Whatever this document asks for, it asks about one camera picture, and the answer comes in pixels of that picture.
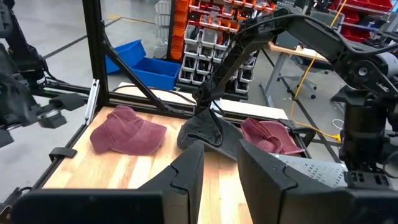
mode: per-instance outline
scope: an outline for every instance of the perforated metal plate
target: perforated metal plate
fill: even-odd
[[[282,162],[288,164],[301,173],[317,180],[329,187],[347,187],[343,172],[347,171],[344,164],[317,161],[295,156],[272,154]]]

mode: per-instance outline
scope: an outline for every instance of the baseball cap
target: baseball cap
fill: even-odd
[[[190,118],[181,126],[177,136],[177,146],[186,150],[195,141],[202,141],[209,150],[215,150],[236,161],[239,139],[243,135],[233,124],[227,122],[210,109]]]
[[[117,106],[106,121],[96,128],[90,141],[97,154],[109,150],[143,156],[156,151],[164,140],[167,128],[146,121],[127,106]]]
[[[244,139],[263,151],[286,155],[304,151],[292,142],[285,126],[279,122],[247,118],[241,123],[241,129]]]

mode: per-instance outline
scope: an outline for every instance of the blue plastic bin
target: blue plastic bin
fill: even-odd
[[[119,52],[120,57],[132,68],[132,71],[145,85],[161,90],[174,89],[178,73],[181,69],[179,63],[145,58],[146,52],[141,44],[141,40],[116,47],[115,50]],[[109,58],[106,58],[107,73],[118,70],[119,68]]]
[[[119,53],[124,63],[130,67],[138,63],[146,55],[141,40],[135,40],[128,44],[115,47],[115,51]],[[107,74],[119,71],[119,67],[116,66],[108,56],[105,57],[105,64]]]
[[[154,58],[143,58],[132,67],[134,73],[147,86],[173,90],[181,65]]]

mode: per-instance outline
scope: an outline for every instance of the wooden table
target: wooden table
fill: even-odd
[[[274,107],[274,102],[269,92],[271,91],[271,88],[275,85],[286,59],[288,59],[291,55],[298,55],[307,58],[314,58],[314,56],[316,56],[317,60],[328,62],[328,60],[325,57],[323,57],[320,54],[317,54],[317,52],[312,49],[303,49],[300,46],[297,46],[295,50],[286,49],[284,47],[276,46],[273,42],[268,42],[268,47],[270,48],[270,50],[280,53],[266,86],[264,87],[264,85],[260,83],[260,88],[262,94],[264,95],[266,105],[270,107]]]
[[[123,88],[121,93],[142,96],[137,88]],[[188,104],[171,93],[154,91],[165,101]],[[255,114],[271,118],[287,118],[281,109],[221,100],[226,111]],[[103,108],[74,145],[78,151],[73,159],[65,158],[44,188],[136,189],[157,175],[182,152],[177,135],[183,119],[138,113],[148,121],[167,127],[166,137],[151,156],[127,156],[117,152],[96,155],[90,142],[91,132],[102,124],[114,108]],[[206,152],[199,223],[252,223],[239,181],[235,162],[215,152]]]

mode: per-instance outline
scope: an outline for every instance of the concrete floor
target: concrete floor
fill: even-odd
[[[155,17],[156,2],[157,0],[102,0],[101,4],[104,19],[108,23],[112,20],[107,17],[108,14],[151,21]],[[26,39],[41,55],[48,55],[86,34],[81,0],[19,0],[14,11]],[[141,22],[118,21],[107,27],[106,31],[114,46],[142,39],[147,57],[152,57],[154,45],[158,41],[153,35],[154,27],[155,25]],[[277,53],[269,52],[269,55],[276,61]],[[91,84],[92,74],[86,39],[49,57],[47,62],[52,74],[59,79],[76,85]],[[259,57],[254,71],[256,77],[250,86],[248,102],[265,105],[258,85],[268,80],[272,67],[263,55]],[[295,73],[302,71],[288,60],[282,74]],[[311,73],[308,78],[318,84],[317,98],[310,99],[306,89],[303,89],[299,94],[300,101],[320,129],[326,133],[338,133],[339,130],[331,121],[335,118],[342,119],[343,115],[330,104],[329,99],[338,91],[342,81],[333,73]],[[127,81],[127,78],[110,76],[109,88],[116,87],[121,81]],[[275,107],[284,109],[291,118],[291,96],[286,92],[282,82],[276,85],[272,92]],[[45,104],[48,99],[37,98],[37,101]],[[300,108],[295,108],[295,119],[308,124]],[[48,153],[68,142],[83,124],[84,112],[85,108],[63,112],[68,123],[58,129],[43,129],[34,124],[12,131],[15,142],[0,149],[0,202],[15,187],[35,183],[50,164]],[[323,144],[312,143],[309,150],[316,159],[333,161]]]

